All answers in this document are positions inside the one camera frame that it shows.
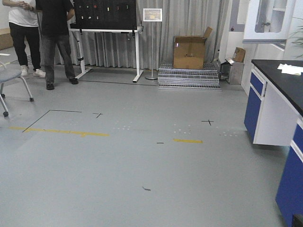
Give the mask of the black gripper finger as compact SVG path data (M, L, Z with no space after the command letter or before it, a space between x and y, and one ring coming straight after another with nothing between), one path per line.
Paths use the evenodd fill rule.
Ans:
M303 227L303 215L302 214L293 215L292 227Z

